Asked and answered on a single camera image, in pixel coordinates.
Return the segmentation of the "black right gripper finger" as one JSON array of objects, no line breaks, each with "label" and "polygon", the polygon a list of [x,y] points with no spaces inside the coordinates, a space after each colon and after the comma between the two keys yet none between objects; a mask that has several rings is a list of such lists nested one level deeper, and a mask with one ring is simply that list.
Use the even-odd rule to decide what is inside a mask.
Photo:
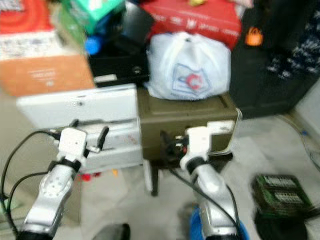
[{"label": "black right gripper finger", "polygon": [[174,138],[169,135],[166,131],[160,132],[160,137],[162,139],[162,153],[166,157],[173,157],[175,155],[175,142]]}]

